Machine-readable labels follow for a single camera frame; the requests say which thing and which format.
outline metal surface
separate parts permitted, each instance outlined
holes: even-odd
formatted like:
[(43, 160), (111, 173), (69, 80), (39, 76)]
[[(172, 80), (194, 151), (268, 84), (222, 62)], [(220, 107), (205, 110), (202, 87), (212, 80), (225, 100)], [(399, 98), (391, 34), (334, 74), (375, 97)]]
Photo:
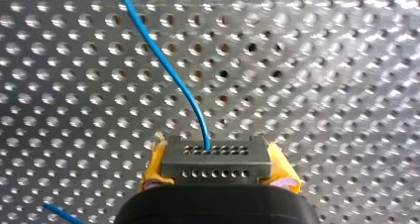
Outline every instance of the metal surface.
[(161, 173), (176, 183), (259, 183), (271, 176), (271, 161), (262, 136), (247, 141), (213, 141), (204, 150), (202, 141), (170, 137)]
[[(135, 0), (214, 139), (278, 140), (324, 223), (419, 223), (418, 0)], [(0, 217), (112, 222), (194, 114), (119, 0), (0, 0)]]

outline blue wire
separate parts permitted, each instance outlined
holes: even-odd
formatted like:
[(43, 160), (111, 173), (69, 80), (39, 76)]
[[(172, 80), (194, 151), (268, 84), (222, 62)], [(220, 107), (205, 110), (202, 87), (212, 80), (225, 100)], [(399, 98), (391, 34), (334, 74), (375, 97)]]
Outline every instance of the blue wire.
[(60, 216), (62, 219), (66, 220), (67, 222), (71, 223), (71, 224), (83, 224), (83, 222), (75, 219), (74, 217), (72, 217), (70, 214), (64, 212), (63, 210), (57, 208), (54, 205), (48, 204), (48, 203), (44, 203), (43, 204), (43, 208)]
[(197, 115), (198, 122), (200, 123), (201, 132), (203, 134), (204, 140), (204, 147), (206, 150), (211, 149), (211, 141), (210, 141), (210, 134), (207, 128), (206, 121), (204, 119), (203, 112), (200, 109), (197, 101), (195, 100), (194, 94), (192, 94), (191, 90), (186, 86), (183, 82), (182, 78), (170, 64), (169, 60), (164, 56), (163, 52), (159, 48), (159, 46), (151, 39), (149, 36), (148, 29), (143, 24), (142, 20), (139, 18), (136, 8), (134, 7), (131, 0), (121, 0), (127, 7), (127, 12), (129, 13), (130, 18), (132, 19), (134, 25), (139, 30), (140, 34), (142, 35), (145, 42), (149, 45), (152, 52), (154, 52), (155, 56), (160, 61), (161, 65), (163, 65), (164, 69), (170, 74), (173, 78), (175, 83), (179, 86), (182, 92), (185, 94), (186, 98), (188, 99), (189, 103), (191, 104), (192, 109), (194, 110), (195, 114)]

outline hole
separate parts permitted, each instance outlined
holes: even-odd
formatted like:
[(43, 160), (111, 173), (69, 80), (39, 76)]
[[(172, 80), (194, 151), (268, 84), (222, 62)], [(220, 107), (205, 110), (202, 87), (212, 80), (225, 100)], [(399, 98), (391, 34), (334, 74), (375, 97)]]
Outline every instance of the hole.
[(61, 77), (65, 80), (74, 80), (76, 75), (75, 75), (73, 70), (71, 70), (69, 68), (64, 68), (61, 71)]
[(193, 170), (192, 171), (192, 176), (193, 177), (198, 177), (199, 174), (200, 174), (200, 172), (198, 170)]
[(203, 77), (203, 72), (201, 70), (194, 70), (192, 71), (192, 73), (189, 75), (189, 77), (191, 78), (191, 80), (193, 81), (199, 81), (202, 77)]
[(142, 14), (140, 15), (140, 19), (142, 19), (143, 24), (148, 24), (148, 16)]
[(199, 15), (199, 14), (191, 15), (188, 19), (188, 23), (189, 23), (189, 25), (191, 25), (191, 27), (194, 27), (194, 28), (200, 27), (201, 24), (202, 24), (201, 15)]
[(160, 18), (160, 23), (167, 28), (171, 28), (175, 25), (175, 16), (171, 14), (164, 14)]
[(195, 100), (196, 100), (198, 103), (201, 103), (201, 102), (203, 101), (203, 97), (201, 97), (200, 95), (197, 95), (197, 96), (195, 96)]
[(213, 177), (218, 177), (218, 176), (219, 176), (219, 171), (218, 171), (218, 170), (213, 170), (213, 171), (211, 172), (211, 175), (212, 175)]
[(127, 73), (123, 69), (116, 68), (112, 70), (112, 77), (115, 80), (123, 81), (127, 78)]
[(101, 74), (97, 69), (89, 68), (86, 70), (86, 77), (90, 80), (98, 80), (101, 77)]
[(216, 23), (223, 28), (226, 28), (229, 26), (230, 24), (230, 20), (229, 17), (225, 14), (220, 15), (217, 19), (216, 19)]
[(139, 80), (149, 81), (152, 78), (152, 73), (148, 69), (142, 68), (137, 73), (137, 77), (139, 78)]
[(280, 70), (275, 70), (271, 73), (271, 80), (279, 82), (280, 78), (283, 76), (283, 73)]
[(204, 171), (201, 173), (201, 176), (203, 176), (203, 177), (209, 177), (209, 176), (210, 176), (210, 172), (209, 172), (209, 170), (204, 170)]
[(232, 177), (238, 177), (239, 176), (239, 172), (237, 170), (233, 170), (231, 173)]
[(150, 49), (146, 43), (137, 43), (135, 47), (136, 53), (145, 56), (149, 53)]
[(216, 101), (216, 104), (219, 106), (225, 106), (227, 102), (228, 102), (228, 97), (225, 95), (222, 95), (218, 98), (218, 100)]
[(272, 47), (272, 51), (276, 54), (276, 55), (281, 55), (281, 53), (284, 52), (284, 44), (282, 43), (276, 43), (274, 45), (274, 47)]
[(201, 44), (194, 44), (192, 47), (190, 47), (189, 51), (193, 55), (199, 56), (203, 52), (203, 46), (201, 46)]
[(246, 53), (253, 55), (257, 51), (257, 49), (258, 49), (257, 44), (255, 43), (248, 44), (246, 48)]
[(228, 78), (228, 77), (229, 77), (229, 72), (226, 71), (226, 70), (221, 70), (216, 78), (218, 80), (224, 82), (224, 81), (226, 81), (226, 78)]
[(245, 18), (245, 23), (248, 26), (254, 27), (256, 24), (258, 24), (261, 21), (261, 18), (258, 14), (249, 14)]
[(222, 176), (223, 177), (228, 177), (229, 176), (229, 172), (227, 170), (223, 170), (222, 171)]
[(219, 45), (216, 51), (219, 55), (225, 56), (229, 52), (229, 46), (227, 44)]
[(164, 99), (164, 102), (169, 105), (173, 106), (178, 101), (178, 98), (175, 95), (169, 95)]
[(182, 171), (182, 176), (183, 177), (189, 177), (189, 171), (188, 170), (183, 170)]
[(241, 176), (242, 176), (242, 177), (249, 177), (249, 176), (250, 176), (250, 172), (249, 172), (248, 170), (243, 170), (243, 171), (241, 172)]
[(271, 38), (271, 32), (270, 31), (264, 31), (261, 33), (261, 38), (263, 38), (264, 40), (268, 40), (269, 38)]
[(121, 19), (115, 14), (108, 14), (105, 17), (105, 23), (109, 27), (117, 28), (117, 27), (120, 27), (121, 25)]
[(93, 19), (92, 16), (88, 14), (82, 14), (78, 18), (78, 23), (80, 26), (85, 28), (91, 28), (93, 26)]
[(174, 53), (176, 53), (176, 45), (172, 43), (167, 43), (163, 45), (162, 50), (166, 55), (171, 56)]
[(119, 43), (111, 43), (109, 45), (108, 51), (113, 55), (121, 55), (123, 53), (123, 46)]
[(216, 36), (216, 34), (213, 31), (209, 31), (209, 32), (207, 32), (203, 35), (204, 39), (206, 39), (208, 41), (212, 41), (215, 36)]

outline perforated metal sheet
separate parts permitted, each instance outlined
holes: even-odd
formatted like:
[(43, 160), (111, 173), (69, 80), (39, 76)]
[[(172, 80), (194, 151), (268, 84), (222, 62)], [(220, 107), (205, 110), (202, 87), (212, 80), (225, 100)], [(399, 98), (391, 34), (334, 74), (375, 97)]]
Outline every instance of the perforated metal sheet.
[[(135, 0), (214, 139), (278, 140), (324, 223), (419, 223), (418, 0)], [(0, 0), (1, 223), (108, 223), (192, 110), (119, 0)]]

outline black rubber part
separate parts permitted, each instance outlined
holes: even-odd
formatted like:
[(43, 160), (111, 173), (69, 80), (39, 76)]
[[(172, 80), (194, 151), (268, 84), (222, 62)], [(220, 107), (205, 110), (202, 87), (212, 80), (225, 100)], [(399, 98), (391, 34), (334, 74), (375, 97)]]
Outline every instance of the black rubber part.
[(116, 224), (319, 224), (300, 195), (268, 185), (163, 185), (120, 209)]

